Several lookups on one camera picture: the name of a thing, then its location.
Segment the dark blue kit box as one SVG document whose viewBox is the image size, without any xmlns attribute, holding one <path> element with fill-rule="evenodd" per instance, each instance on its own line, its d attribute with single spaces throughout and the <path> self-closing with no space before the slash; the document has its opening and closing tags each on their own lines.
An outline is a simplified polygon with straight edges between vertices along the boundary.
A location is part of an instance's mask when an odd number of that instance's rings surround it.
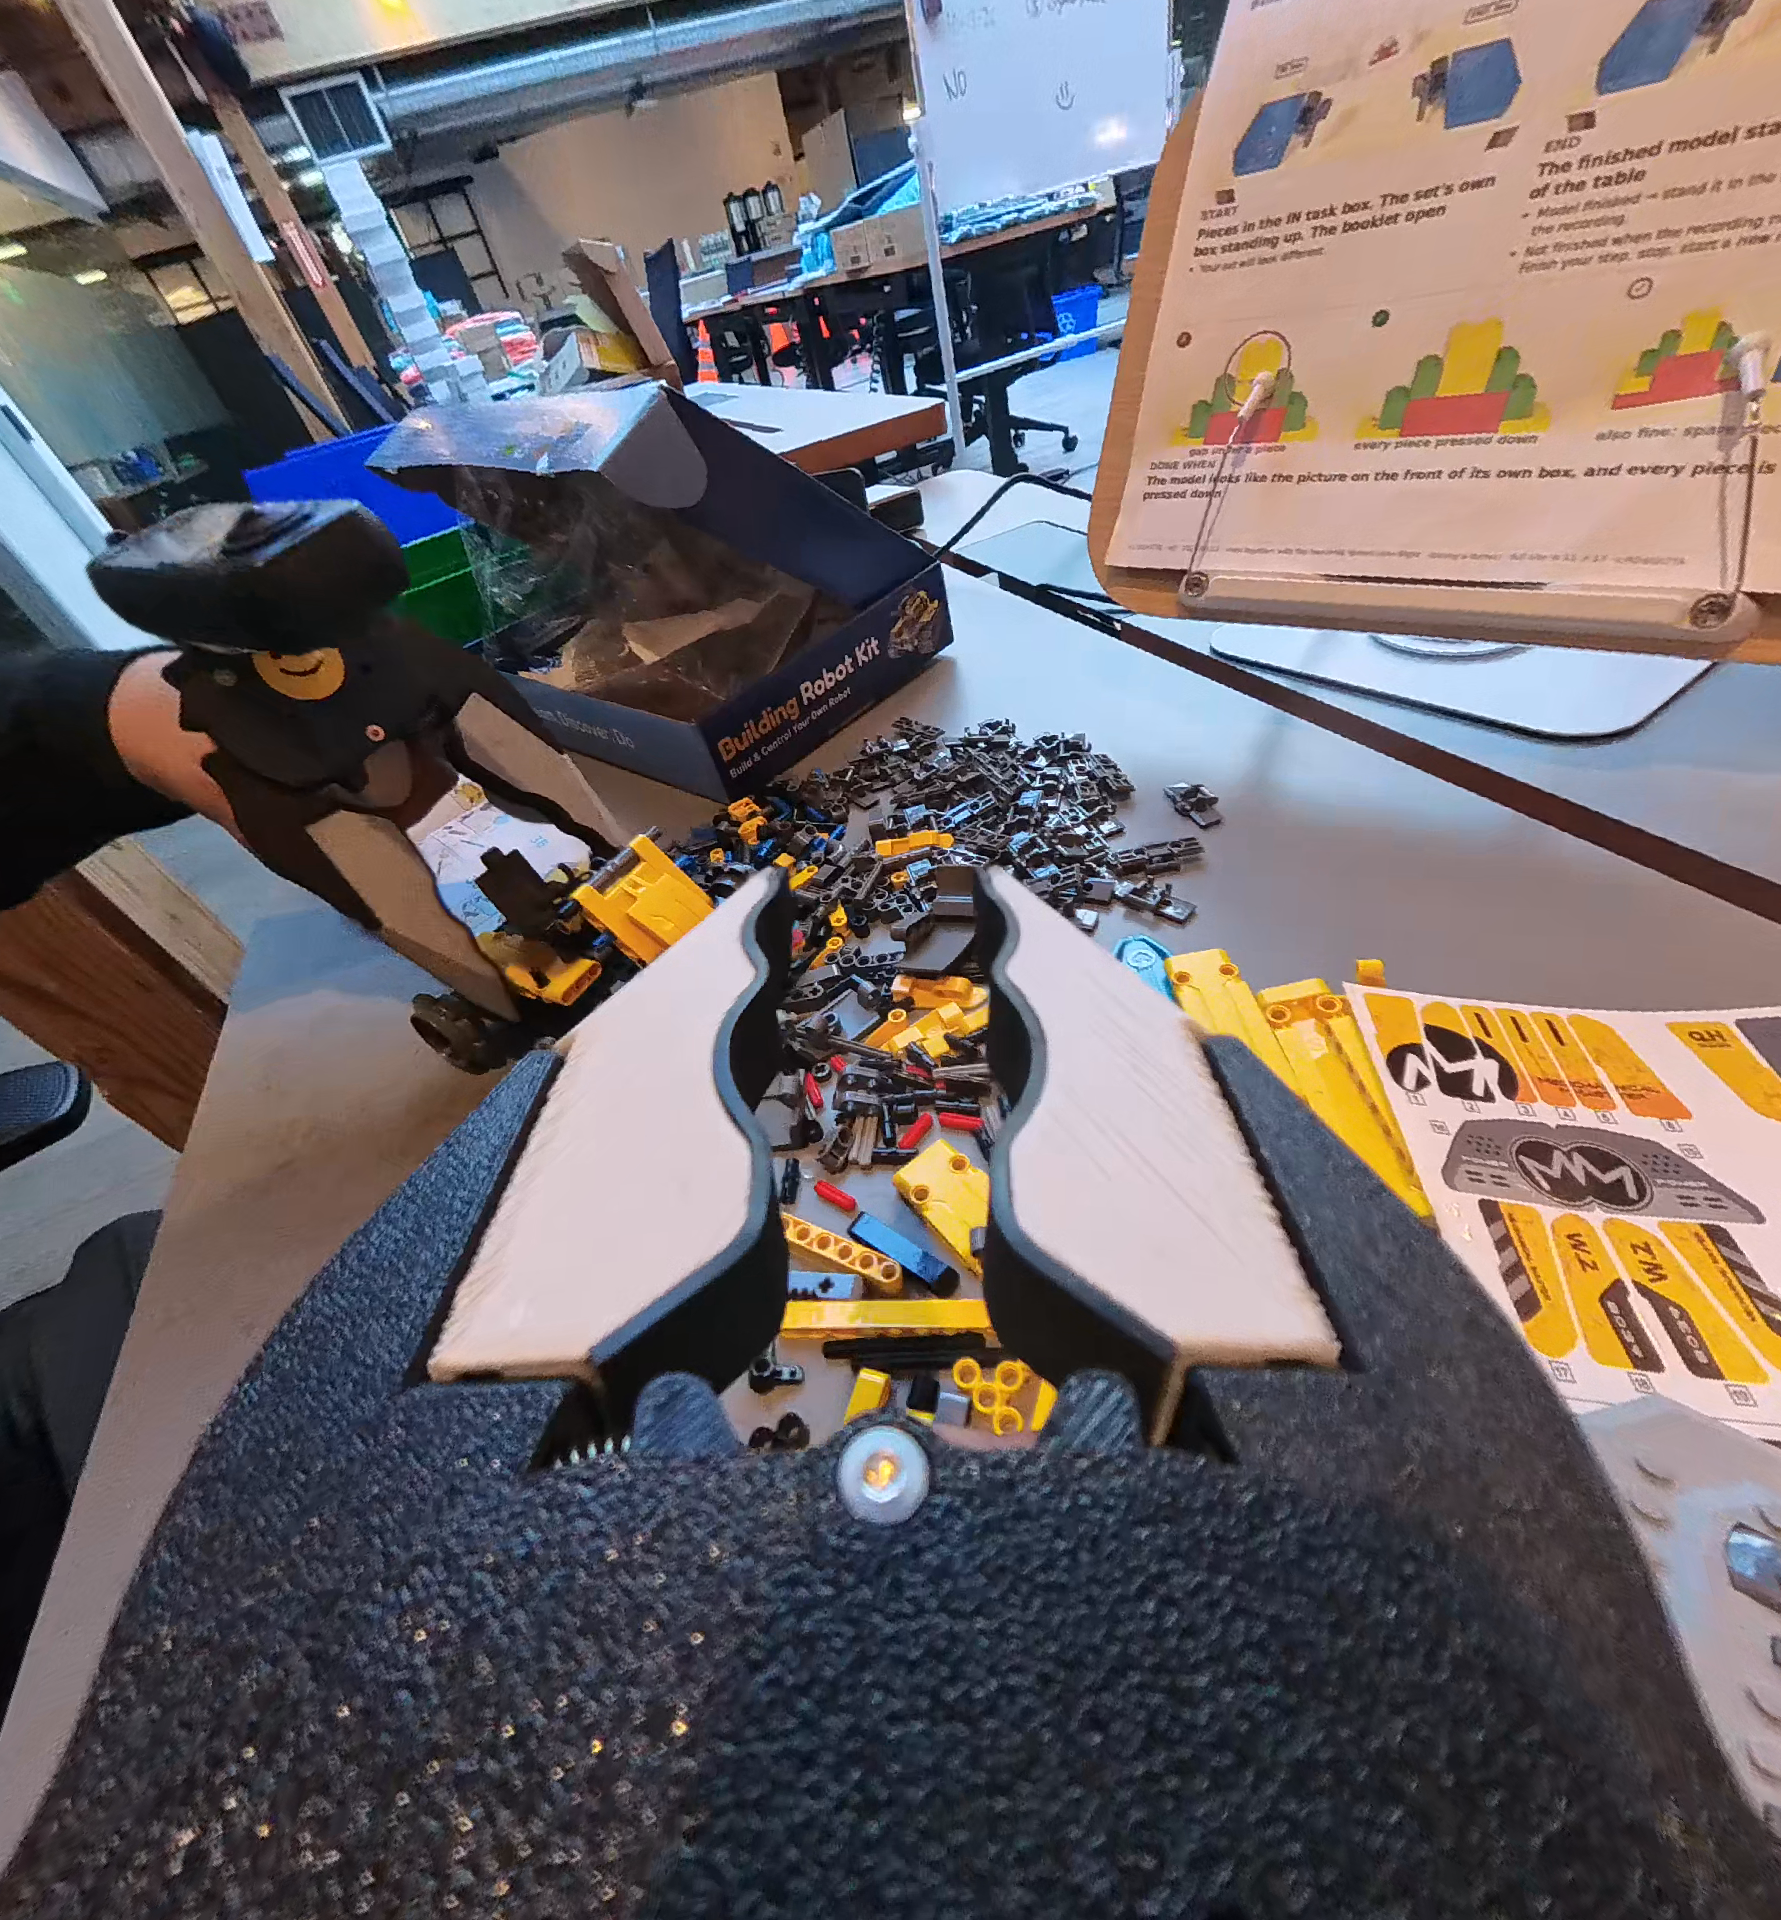
<svg viewBox="0 0 1781 1920">
<path fill-rule="evenodd" d="M 738 800 L 951 643 L 939 564 L 659 381 L 398 423 L 370 467 L 516 559 L 493 665 L 567 745 Z"/>
</svg>

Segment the wooden support post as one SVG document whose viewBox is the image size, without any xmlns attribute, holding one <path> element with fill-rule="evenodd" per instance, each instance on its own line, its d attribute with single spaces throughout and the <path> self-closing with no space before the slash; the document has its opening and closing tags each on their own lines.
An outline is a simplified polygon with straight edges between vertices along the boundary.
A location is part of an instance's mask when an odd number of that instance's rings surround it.
<svg viewBox="0 0 1781 1920">
<path fill-rule="evenodd" d="M 259 349 L 275 354 L 298 376 L 310 395 L 306 412 L 319 412 L 315 439 L 330 439 L 348 423 L 335 401 L 324 371 L 279 297 L 262 265 L 245 245 L 238 228 L 218 196 L 205 165 L 183 138 L 183 122 L 136 36 L 113 1 L 60 1 L 61 16 L 86 51 L 104 90 L 128 126 L 138 135 L 169 194 L 183 212 L 237 306 Z"/>
</svg>

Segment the wooden task instruction board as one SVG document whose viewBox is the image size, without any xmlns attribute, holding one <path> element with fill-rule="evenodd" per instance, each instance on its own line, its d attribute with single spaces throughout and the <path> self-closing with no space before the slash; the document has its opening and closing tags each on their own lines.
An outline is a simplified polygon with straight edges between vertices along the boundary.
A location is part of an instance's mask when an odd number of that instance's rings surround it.
<svg viewBox="0 0 1781 1920">
<path fill-rule="evenodd" d="M 1781 1 L 1230 4 L 1098 483 L 1135 610 L 1781 660 Z"/>
</svg>

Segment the yellow black brick vehicle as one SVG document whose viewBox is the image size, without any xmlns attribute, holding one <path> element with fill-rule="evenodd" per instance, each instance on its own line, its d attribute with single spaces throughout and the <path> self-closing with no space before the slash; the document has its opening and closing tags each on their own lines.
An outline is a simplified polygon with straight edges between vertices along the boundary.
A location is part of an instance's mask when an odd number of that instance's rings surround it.
<svg viewBox="0 0 1781 1920">
<path fill-rule="evenodd" d="M 503 1069 L 564 1038 L 711 910 L 708 891 L 646 834 L 596 870 L 542 870 L 525 850 L 489 849 L 464 883 L 461 917 L 516 1010 L 423 992 L 413 1031 L 455 1069 Z"/>
</svg>

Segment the blue plastic bin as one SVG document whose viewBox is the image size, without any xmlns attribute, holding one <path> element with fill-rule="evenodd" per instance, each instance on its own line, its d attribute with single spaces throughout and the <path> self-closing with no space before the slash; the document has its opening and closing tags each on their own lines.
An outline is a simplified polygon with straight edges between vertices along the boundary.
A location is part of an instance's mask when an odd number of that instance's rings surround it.
<svg viewBox="0 0 1781 1920">
<path fill-rule="evenodd" d="M 394 426 L 376 426 L 294 449 L 270 465 L 245 467 L 245 483 L 255 500 L 356 500 L 404 548 L 464 526 L 468 517 L 448 507 L 442 496 L 407 489 L 368 465 L 370 456 L 391 431 Z"/>
</svg>

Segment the white stand base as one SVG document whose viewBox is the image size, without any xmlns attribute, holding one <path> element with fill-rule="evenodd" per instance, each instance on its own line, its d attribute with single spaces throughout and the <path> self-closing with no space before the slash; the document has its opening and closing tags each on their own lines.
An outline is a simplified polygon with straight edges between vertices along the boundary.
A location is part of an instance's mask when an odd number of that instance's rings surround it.
<svg viewBox="0 0 1781 1920">
<path fill-rule="evenodd" d="M 1214 624 L 1207 638 L 1252 668 L 1555 740 L 1635 731 L 1711 668 L 1662 654 L 1239 621 Z"/>
</svg>

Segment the person's grey trousers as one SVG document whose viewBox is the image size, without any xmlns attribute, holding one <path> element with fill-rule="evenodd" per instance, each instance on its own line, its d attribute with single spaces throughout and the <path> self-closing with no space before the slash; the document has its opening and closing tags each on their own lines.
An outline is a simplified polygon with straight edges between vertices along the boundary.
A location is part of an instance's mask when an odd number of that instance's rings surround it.
<svg viewBox="0 0 1781 1920">
<path fill-rule="evenodd" d="M 159 1227 L 161 1211 L 108 1222 L 58 1286 L 0 1312 L 0 1723 Z"/>
</svg>

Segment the pile of loose building bricks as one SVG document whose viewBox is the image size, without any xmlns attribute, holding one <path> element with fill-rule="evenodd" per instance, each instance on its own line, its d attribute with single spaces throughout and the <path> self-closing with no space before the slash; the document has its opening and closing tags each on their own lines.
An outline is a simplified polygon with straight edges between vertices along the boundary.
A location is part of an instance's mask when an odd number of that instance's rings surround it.
<svg viewBox="0 0 1781 1920">
<path fill-rule="evenodd" d="M 1132 786 L 1079 735 L 1012 722 L 948 735 L 901 722 L 832 770 L 737 800 L 684 854 L 727 898 L 777 866 L 791 885 L 777 974 L 780 1067 L 753 1106 L 781 1175 L 791 1265 L 781 1336 L 752 1393 L 784 1393 L 756 1446 L 903 1420 L 1017 1448 L 1047 1426 L 1054 1384 L 997 1339 L 983 1286 L 989 1163 L 1010 1099 L 989 1064 L 989 972 L 977 876 L 1010 874 L 1090 940 L 1123 906 L 1185 921 L 1170 876 L 1202 854 L 1214 805 L 1173 787 L 1192 831 L 1130 842 Z M 1170 959 L 1173 1005 L 1199 1027 L 1306 1278 L 1340 1339 L 1336 1368 L 1197 1366 L 1162 1442 L 1314 1452 L 1340 1479 L 1422 1482 L 1452 1412 L 1448 1331 L 1467 1283 L 1403 1185 L 1406 1157 L 1367 1092 L 1351 1009 L 1324 987 L 1257 996 L 1224 951 Z M 797 1164 L 821 1197 L 797 1220 Z M 1451 1309 L 1448 1328 L 1430 1309 Z"/>
</svg>

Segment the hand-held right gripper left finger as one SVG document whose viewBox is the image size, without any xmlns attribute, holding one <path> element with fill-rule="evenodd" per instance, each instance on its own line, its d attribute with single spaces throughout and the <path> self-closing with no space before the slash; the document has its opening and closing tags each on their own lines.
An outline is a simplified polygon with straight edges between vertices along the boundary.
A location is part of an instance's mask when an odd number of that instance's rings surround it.
<svg viewBox="0 0 1781 1920">
<path fill-rule="evenodd" d="M 780 1067 L 780 871 L 747 880 L 562 1045 L 434 1332 L 428 1405 L 532 1401 L 517 1461 L 616 1440 L 743 1454 L 719 1395 L 781 1331 L 753 1106 Z"/>
</svg>

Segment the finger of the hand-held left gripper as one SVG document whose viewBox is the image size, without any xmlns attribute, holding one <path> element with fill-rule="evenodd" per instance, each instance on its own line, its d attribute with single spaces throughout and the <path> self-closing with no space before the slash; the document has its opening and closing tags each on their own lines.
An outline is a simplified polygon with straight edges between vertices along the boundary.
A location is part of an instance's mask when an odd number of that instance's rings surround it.
<svg viewBox="0 0 1781 1920">
<path fill-rule="evenodd" d="M 451 761 L 469 764 L 486 789 L 529 796 L 532 803 L 552 807 L 554 816 L 567 820 L 569 833 L 592 844 L 622 844 L 630 839 L 570 754 L 482 694 L 464 702 L 451 735 Z"/>
<path fill-rule="evenodd" d="M 340 915 L 497 1021 L 517 1020 L 503 965 L 444 905 L 409 831 L 376 807 L 322 791 L 303 800 L 303 881 Z"/>
</svg>

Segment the silver ventilation duct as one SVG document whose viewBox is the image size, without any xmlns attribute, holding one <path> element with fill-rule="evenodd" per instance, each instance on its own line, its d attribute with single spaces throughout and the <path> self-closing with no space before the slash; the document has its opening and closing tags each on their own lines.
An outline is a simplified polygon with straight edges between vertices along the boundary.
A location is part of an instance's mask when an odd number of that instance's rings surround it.
<svg viewBox="0 0 1781 1920">
<path fill-rule="evenodd" d="M 641 92 L 733 80 L 797 63 L 903 24 L 892 1 L 761 1 L 664 16 L 594 39 L 552 42 L 416 80 L 388 80 L 378 111 L 394 134 L 436 138 L 613 109 Z"/>
</svg>

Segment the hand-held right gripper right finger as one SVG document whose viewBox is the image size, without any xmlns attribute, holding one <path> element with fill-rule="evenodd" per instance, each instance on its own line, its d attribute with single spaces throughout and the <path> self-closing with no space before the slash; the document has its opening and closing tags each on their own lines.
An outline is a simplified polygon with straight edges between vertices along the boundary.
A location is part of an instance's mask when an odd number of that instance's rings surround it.
<svg viewBox="0 0 1781 1920">
<path fill-rule="evenodd" d="M 1197 1366 L 1336 1368 L 1199 1027 L 1020 880 L 977 876 L 989 1064 L 983 1286 L 997 1339 L 1054 1384 L 1125 1378 L 1162 1442 Z"/>
</svg>

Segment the green plastic bin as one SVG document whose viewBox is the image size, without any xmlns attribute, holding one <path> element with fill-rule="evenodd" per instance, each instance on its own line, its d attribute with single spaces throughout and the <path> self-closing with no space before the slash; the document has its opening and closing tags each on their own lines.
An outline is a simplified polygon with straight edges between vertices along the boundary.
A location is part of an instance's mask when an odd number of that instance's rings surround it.
<svg viewBox="0 0 1781 1920">
<path fill-rule="evenodd" d="M 402 546 L 409 586 L 391 610 L 459 645 L 481 643 L 489 631 L 464 526 L 451 526 Z"/>
</svg>

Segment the person's left hand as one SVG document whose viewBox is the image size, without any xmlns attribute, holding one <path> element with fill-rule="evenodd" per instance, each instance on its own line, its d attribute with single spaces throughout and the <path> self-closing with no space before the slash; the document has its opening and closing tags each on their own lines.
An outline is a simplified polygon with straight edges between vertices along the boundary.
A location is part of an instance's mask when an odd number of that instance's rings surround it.
<svg viewBox="0 0 1781 1920">
<path fill-rule="evenodd" d="M 180 691 L 166 678 L 170 658 L 169 650 L 147 650 L 124 665 L 106 706 L 113 748 L 140 784 L 245 844 L 229 796 L 207 764 L 213 740 L 183 726 Z"/>
</svg>

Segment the yellow black printed leaflet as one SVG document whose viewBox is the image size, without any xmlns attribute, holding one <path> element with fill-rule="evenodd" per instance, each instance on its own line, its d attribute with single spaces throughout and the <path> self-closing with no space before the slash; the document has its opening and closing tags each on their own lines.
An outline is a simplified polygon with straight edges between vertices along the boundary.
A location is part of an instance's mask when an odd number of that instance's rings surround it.
<svg viewBox="0 0 1781 1920">
<path fill-rule="evenodd" d="M 1781 1005 L 1346 994 L 1440 1234 L 1557 1393 L 1781 1442 Z"/>
</svg>

